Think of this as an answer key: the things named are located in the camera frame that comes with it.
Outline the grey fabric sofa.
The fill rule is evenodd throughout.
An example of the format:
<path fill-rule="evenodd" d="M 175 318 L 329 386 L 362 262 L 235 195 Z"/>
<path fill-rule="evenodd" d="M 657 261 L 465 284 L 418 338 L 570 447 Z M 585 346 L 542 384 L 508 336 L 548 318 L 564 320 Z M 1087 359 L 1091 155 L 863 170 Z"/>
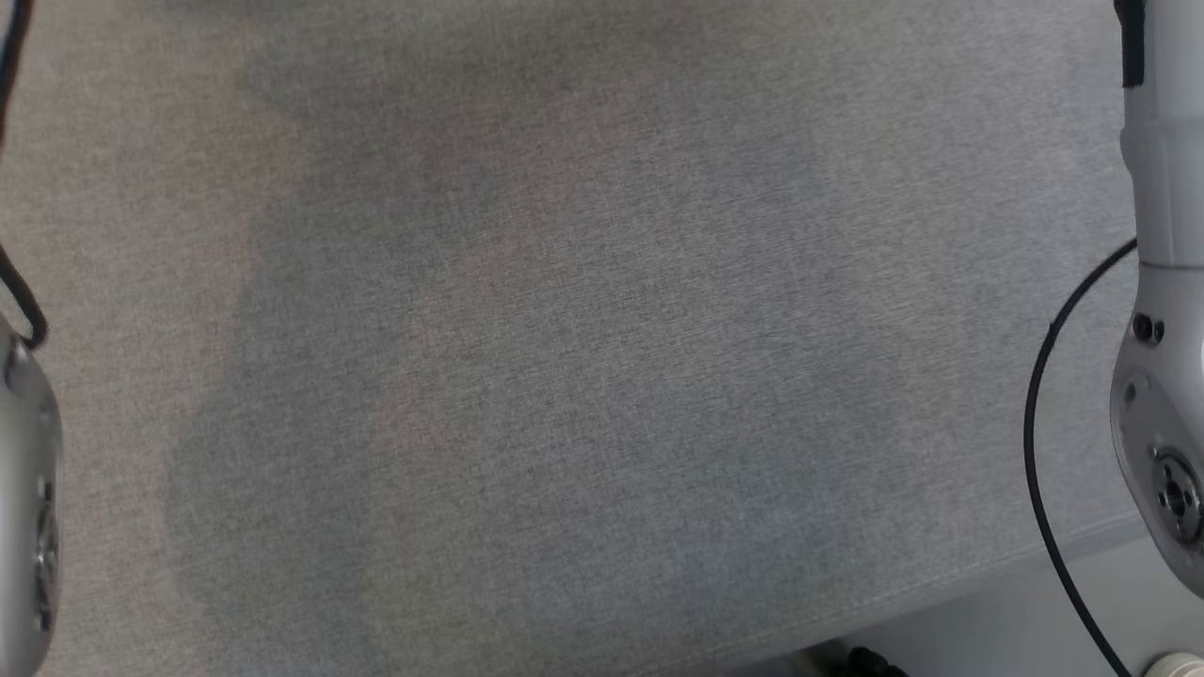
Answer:
<path fill-rule="evenodd" d="M 35 0 L 39 677 L 645 677 L 1046 567 L 1112 0 Z"/>

